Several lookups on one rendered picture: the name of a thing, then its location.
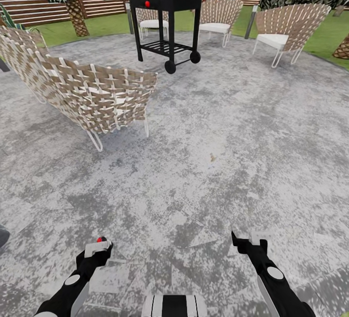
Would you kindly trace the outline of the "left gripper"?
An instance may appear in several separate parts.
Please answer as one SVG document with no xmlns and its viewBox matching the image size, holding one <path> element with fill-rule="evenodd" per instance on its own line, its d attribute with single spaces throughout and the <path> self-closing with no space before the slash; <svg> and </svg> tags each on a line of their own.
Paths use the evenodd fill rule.
<svg viewBox="0 0 349 317">
<path fill-rule="evenodd" d="M 96 253 L 91 257 L 85 257 L 85 253 L 81 253 L 76 256 L 77 269 L 81 265 L 87 264 L 91 266 L 94 272 L 97 267 L 104 266 L 108 258 L 110 258 L 112 246 L 110 245 L 106 250 L 96 251 Z"/>
</svg>

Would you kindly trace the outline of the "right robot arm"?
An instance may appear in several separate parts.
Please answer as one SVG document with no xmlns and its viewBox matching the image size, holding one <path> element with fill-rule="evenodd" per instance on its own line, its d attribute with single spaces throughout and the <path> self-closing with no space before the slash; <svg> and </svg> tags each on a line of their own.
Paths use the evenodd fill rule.
<svg viewBox="0 0 349 317">
<path fill-rule="evenodd" d="M 257 273 L 258 288 L 273 317 L 315 317 L 306 302 L 301 302 L 283 272 L 267 256 L 268 243 L 273 239 L 270 231 L 249 231 L 251 238 L 237 238 L 231 231 L 233 246 L 238 252 L 247 254 Z"/>
</svg>

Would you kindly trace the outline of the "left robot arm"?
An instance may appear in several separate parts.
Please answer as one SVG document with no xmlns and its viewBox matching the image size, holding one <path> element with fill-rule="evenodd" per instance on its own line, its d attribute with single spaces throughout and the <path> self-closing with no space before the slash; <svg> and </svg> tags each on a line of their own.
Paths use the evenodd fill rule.
<svg viewBox="0 0 349 317">
<path fill-rule="evenodd" d="M 87 244 L 76 256 L 77 269 L 51 299 L 42 302 L 34 317 L 75 317 L 88 297 L 91 276 L 106 264 L 111 249 L 108 240 Z"/>
</svg>

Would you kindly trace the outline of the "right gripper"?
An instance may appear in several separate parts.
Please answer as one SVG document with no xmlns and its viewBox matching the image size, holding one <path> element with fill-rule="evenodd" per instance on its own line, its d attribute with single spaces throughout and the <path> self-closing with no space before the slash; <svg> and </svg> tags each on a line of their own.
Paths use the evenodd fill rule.
<svg viewBox="0 0 349 317">
<path fill-rule="evenodd" d="M 231 231 L 233 246 L 238 247 L 238 252 L 241 254 L 247 254 L 253 262 L 256 254 L 264 254 L 267 256 L 268 243 L 264 238 L 260 238 L 259 244 L 252 244 L 249 239 L 237 238 L 233 231 Z M 268 257 L 268 256 L 267 256 Z"/>
</svg>

